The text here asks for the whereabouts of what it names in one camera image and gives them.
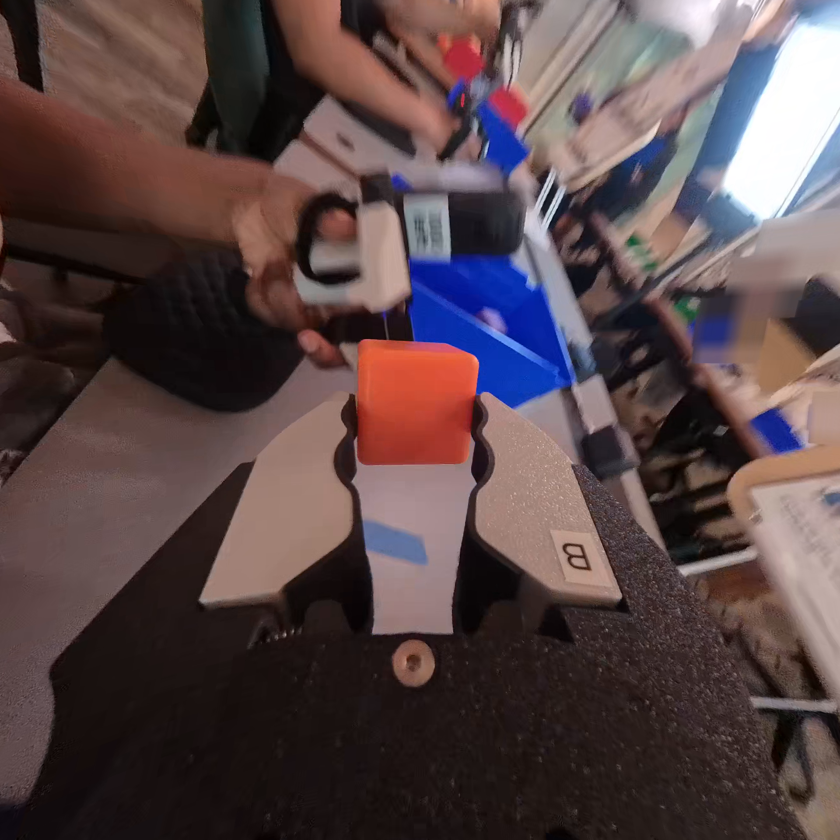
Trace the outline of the orange foam cube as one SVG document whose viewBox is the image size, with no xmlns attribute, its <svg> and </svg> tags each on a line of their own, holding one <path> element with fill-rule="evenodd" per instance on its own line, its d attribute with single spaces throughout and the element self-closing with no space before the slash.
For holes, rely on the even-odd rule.
<svg viewBox="0 0 840 840">
<path fill-rule="evenodd" d="M 356 452 L 366 466 L 466 462 L 479 362 L 446 343 L 358 345 Z"/>
</svg>

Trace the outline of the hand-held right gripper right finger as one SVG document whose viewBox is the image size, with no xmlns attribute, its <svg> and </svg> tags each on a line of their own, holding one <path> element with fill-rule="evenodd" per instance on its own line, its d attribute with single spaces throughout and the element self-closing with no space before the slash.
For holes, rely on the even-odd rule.
<svg viewBox="0 0 840 840">
<path fill-rule="evenodd" d="M 562 448 L 488 392 L 476 397 L 473 439 L 460 611 L 617 609 L 623 593 Z"/>
</svg>

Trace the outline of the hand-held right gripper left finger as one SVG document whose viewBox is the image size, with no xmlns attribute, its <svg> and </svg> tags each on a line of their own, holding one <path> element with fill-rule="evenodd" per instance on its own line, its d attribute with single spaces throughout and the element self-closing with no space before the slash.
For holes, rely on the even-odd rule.
<svg viewBox="0 0 840 840">
<path fill-rule="evenodd" d="M 304 612 L 334 600 L 363 611 L 363 550 L 354 395 L 336 392 L 283 429 L 257 456 L 200 594 L 203 607 L 282 605 Z"/>
</svg>

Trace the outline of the blue plastic bin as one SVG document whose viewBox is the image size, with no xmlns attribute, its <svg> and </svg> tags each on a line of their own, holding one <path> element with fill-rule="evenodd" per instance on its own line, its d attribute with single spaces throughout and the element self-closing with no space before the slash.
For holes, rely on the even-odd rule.
<svg viewBox="0 0 840 840">
<path fill-rule="evenodd" d="M 749 425 L 772 455 L 784 455 L 805 447 L 780 408 L 768 408 L 751 418 Z"/>
<path fill-rule="evenodd" d="M 545 291 L 511 257 L 410 259 L 408 265 L 414 340 L 474 355 L 478 392 L 517 408 L 576 383 Z"/>
</svg>

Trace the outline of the printed sign board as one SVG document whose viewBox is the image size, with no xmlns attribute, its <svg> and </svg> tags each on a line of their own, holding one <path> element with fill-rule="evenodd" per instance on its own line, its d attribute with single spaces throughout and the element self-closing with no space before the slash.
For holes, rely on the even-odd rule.
<svg viewBox="0 0 840 840">
<path fill-rule="evenodd" d="M 827 693 L 839 700 L 839 447 L 758 458 L 727 488 Z"/>
</svg>

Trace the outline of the person's left hand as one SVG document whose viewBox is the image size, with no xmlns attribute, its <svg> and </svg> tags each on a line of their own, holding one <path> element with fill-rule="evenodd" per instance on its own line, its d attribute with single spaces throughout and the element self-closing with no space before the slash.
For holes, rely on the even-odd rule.
<svg viewBox="0 0 840 840">
<path fill-rule="evenodd" d="M 272 173 L 257 197 L 232 214 L 234 241 L 248 274 L 245 298 L 257 318 L 295 336 L 305 356 L 321 369 L 349 366 L 341 349 L 320 332 L 351 309 L 303 302 L 294 282 L 295 243 L 303 207 L 314 196 L 307 185 Z"/>
</svg>

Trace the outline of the blue tape strip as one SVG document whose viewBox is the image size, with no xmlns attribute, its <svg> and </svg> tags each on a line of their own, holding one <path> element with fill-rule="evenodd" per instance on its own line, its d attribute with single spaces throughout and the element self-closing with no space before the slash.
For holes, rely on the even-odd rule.
<svg viewBox="0 0 840 840">
<path fill-rule="evenodd" d="M 362 530 L 368 554 L 375 553 L 414 565 L 427 565 L 427 550 L 422 536 L 370 519 L 362 521 Z"/>
</svg>

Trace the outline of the person's left forearm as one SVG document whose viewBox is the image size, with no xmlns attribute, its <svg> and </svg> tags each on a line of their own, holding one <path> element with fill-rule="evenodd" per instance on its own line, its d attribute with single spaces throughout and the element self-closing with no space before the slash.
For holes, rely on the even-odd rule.
<svg viewBox="0 0 840 840">
<path fill-rule="evenodd" d="M 272 174 L 268 164 L 166 146 L 2 78 L 3 218 L 234 245 L 236 213 Z"/>
</svg>

